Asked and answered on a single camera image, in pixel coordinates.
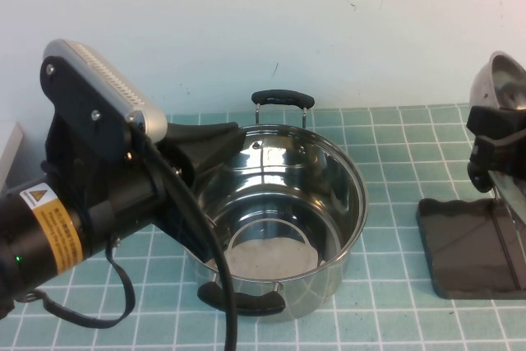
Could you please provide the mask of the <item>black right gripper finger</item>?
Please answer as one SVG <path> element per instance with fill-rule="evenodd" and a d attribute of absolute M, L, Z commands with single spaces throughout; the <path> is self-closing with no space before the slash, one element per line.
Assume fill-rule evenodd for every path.
<path fill-rule="evenodd" d="M 507 138 L 495 140 L 487 136 L 477 136 L 470 161 L 483 170 L 509 173 L 515 167 L 515 154 L 515 143 Z"/>
<path fill-rule="evenodd" d="M 470 109 L 467 129 L 475 136 L 500 140 L 525 129 L 525 110 L 476 105 Z"/>

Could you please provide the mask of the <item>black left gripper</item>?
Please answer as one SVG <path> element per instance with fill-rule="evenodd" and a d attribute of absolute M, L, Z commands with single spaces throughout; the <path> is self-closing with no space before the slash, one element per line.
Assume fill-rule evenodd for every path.
<path fill-rule="evenodd" d="M 168 124 L 147 148 L 145 135 L 123 120 L 54 120 L 43 170 L 75 200 L 85 219 L 162 219 L 175 206 L 160 165 L 179 171 L 199 191 L 243 146 L 236 122 Z M 190 141 L 177 148 L 175 141 Z"/>

